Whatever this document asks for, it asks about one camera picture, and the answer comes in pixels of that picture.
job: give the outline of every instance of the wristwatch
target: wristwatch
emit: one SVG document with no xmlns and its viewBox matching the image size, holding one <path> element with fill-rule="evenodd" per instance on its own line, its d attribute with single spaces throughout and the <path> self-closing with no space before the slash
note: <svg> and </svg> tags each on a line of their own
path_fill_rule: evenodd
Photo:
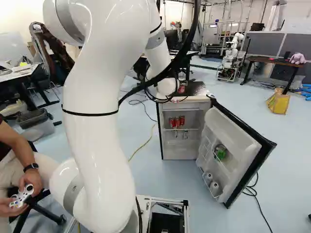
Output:
<svg viewBox="0 0 311 233">
<path fill-rule="evenodd" d="M 29 169 L 39 169 L 39 165 L 36 163 L 32 163 L 24 168 L 24 172 L 26 172 Z"/>
</svg>

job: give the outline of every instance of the white game controller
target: white game controller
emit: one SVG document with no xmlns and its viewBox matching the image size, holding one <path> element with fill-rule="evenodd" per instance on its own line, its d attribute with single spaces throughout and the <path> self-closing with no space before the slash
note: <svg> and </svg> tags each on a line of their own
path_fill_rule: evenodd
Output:
<svg viewBox="0 0 311 233">
<path fill-rule="evenodd" d="M 12 198 L 16 198 L 16 200 L 14 202 L 11 202 L 9 204 L 9 207 L 11 209 L 22 207 L 25 203 L 25 200 L 29 196 L 31 196 L 32 193 L 34 193 L 34 190 L 35 189 L 34 189 L 34 186 L 32 184 L 26 185 L 23 192 L 18 191 L 18 194 L 14 194 L 12 196 Z"/>
</svg>

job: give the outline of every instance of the red soda can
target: red soda can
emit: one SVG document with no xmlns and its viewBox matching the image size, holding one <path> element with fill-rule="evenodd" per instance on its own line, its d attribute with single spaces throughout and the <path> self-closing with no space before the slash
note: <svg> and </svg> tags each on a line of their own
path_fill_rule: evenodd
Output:
<svg viewBox="0 0 311 233">
<path fill-rule="evenodd" d="M 181 126 L 185 125 L 185 116 L 180 116 L 179 117 L 179 123 Z"/>
<path fill-rule="evenodd" d="M 176 117 L 176 128 L 178 128 L 180 126 L 180 119 L 179 117 Z"/>
<path fill-rule="evenodd" d="M 174 129 L 176 127 L 176 119 L 174 117 L 169 118 L 170 127 Z"/>
</svg>

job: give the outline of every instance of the blue object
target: blue object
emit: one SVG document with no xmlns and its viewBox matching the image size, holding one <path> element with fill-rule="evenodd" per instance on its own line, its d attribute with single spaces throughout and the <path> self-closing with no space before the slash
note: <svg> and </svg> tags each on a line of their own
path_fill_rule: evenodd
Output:
<svg viewBox="0 0 311 233">
<path fill-rule="evenodd" d="M 301 95 L 306 97 L 306 101 L 311 101 L 311 84 L 303 84 L 304 88 L 300 88 Z"/>
</svg>

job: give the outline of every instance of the person's arm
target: person's arm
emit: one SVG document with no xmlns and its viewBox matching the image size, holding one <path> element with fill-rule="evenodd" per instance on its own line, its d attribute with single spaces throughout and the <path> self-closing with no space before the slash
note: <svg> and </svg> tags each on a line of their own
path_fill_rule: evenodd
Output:
<svg viewBox="0 0 311 233">
<path fill-rule="evenodd" d="M 0 141 L 12 148 L 23 167 L 35 163 L 34 152 L 28 141 L 5 121 L 0 124 Z"/>
<path fill-rule="evenodd" d="M 34 152 L 28 141 L 16 131 L 14 131 L 6 122 L 0 123 L 0 141 L 10 146 L 18 158 L 20 163 L 26 167 L 31 163 L 35 163 Z M 42 181 L 37 169 L 28 169 L 19 180 L 19 189 L 23 190 L 26 183 L 34 185 L 34 193 L 36 196 L 42 189 Z"/>
</svg>

